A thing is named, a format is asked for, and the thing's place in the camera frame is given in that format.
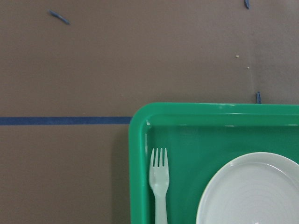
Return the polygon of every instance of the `brown cardboard surface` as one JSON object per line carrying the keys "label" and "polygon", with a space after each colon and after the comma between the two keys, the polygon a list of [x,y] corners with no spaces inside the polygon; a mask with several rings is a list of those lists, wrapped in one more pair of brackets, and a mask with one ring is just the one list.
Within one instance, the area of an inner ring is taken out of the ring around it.
{"label": "brown cardboard surface", "polygon": [[[131,116],[155,101],[254,103],[255,91],[276,79],[278,62],[280,73],[287,67],[284,75],[297,79],[290,52],[298,31],[295,1],[286,3],[291,11],[279,1],[251,4],[3,2],[1,116]],[[289,99],[267,94],[265,103]]]}
{"label": "brown cardboard surface", "polygon": [[0,223],[129,223],[128,126],[0,126]]}
{"label": "brown cardboard surface", "polygon": [[[299,2],[250,4],[1,1],[0,117],[299,104]],[[0,126],[0,223],[129,223],[127,127]]]}

